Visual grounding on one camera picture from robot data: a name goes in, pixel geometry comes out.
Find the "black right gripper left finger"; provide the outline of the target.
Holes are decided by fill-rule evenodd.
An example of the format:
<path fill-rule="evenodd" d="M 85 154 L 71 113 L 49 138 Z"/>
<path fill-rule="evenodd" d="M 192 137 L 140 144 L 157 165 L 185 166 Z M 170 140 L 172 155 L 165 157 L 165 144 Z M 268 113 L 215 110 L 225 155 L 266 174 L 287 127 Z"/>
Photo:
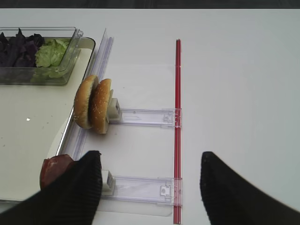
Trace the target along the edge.
<path fill-rule="evenodd" d="M 90 225 L 101 192 L 101 154 L 88 151 L 55 181 L 0 215 L 2 225 Z"/>

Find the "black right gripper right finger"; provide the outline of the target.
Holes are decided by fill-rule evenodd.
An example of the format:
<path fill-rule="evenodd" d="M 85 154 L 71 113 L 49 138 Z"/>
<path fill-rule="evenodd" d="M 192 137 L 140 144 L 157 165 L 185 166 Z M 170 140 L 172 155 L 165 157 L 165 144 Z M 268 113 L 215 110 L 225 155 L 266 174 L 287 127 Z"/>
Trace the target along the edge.
<path fill-rule="evenodd" d="M 259 190 L 213 152 L 202 154 L 200 192 L 212 225 L 298 225 L 300 213 Z"/>

